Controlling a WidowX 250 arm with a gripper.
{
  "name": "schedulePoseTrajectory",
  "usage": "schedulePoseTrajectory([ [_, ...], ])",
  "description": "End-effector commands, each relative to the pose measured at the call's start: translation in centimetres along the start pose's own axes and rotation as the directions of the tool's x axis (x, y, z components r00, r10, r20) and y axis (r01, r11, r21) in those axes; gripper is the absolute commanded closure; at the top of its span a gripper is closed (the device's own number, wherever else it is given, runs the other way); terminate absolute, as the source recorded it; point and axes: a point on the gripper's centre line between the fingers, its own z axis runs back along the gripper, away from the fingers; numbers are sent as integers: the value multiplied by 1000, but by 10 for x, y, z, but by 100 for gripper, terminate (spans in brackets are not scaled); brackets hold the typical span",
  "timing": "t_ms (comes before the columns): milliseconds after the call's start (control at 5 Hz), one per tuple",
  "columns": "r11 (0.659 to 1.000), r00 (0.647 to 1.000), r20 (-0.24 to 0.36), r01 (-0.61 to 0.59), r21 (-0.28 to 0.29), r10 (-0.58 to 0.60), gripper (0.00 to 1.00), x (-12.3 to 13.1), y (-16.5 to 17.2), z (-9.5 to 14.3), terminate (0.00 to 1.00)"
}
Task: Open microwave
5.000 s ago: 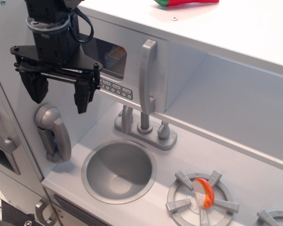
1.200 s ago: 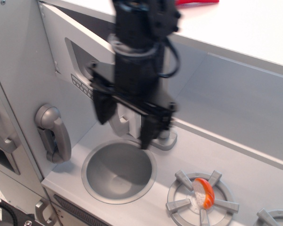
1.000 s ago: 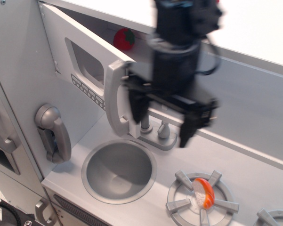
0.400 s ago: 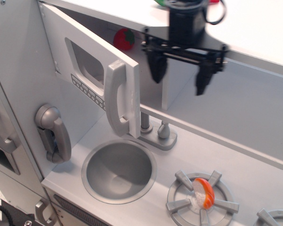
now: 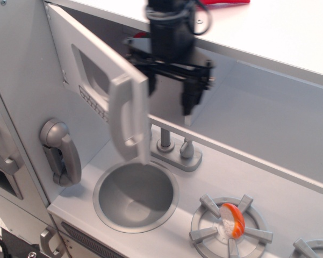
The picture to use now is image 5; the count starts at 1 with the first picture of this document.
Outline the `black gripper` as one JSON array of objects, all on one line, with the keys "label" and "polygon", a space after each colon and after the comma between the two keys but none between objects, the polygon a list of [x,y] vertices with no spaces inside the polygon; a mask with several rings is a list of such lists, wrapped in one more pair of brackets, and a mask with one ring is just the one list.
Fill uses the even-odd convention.
[{"label": "black gripper", "polygon": [[183,83],[182,113],[188,116],[210,87],[214,64],[195,49],[194,20],[150,20],[150,32],[125,39],[131,64],[148,77],[148,95],[156,89],[156,76]]}]

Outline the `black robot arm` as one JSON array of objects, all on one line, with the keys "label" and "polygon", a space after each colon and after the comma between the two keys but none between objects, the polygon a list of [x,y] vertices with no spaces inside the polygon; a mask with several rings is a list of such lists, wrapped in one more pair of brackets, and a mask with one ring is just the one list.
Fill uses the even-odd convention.
[{"label": "black robot arm", "polygon": [[128,61],[149,79],[149,92],[161,75],[183,83],[182,113],[188,116],[211,84],[214,63],[195,46],[196,6],[201,1],[148,1],[146,36],[127,38]]}]

